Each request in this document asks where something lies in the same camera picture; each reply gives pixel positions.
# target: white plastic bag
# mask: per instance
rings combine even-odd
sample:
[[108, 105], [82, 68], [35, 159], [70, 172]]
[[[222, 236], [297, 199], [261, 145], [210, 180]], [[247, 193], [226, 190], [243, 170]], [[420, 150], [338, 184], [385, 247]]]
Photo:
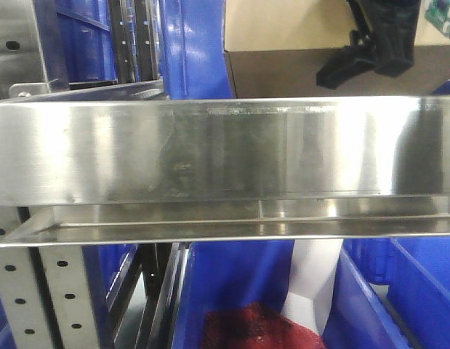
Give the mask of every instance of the white plastic bag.
[[342, 239], [294, 242], [284, 316], [323, 334], [332, 307], [334, 275]]

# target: metal ledge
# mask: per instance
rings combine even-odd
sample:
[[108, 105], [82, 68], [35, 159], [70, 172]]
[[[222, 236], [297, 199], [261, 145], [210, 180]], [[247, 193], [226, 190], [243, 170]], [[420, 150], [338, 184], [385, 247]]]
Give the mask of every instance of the metal ledge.
[[450, 197], [331, 198], [43, 209], [7, 246], [450, 234]]
[[450, 97], [0, 103], [0, 206], [436, 194]]

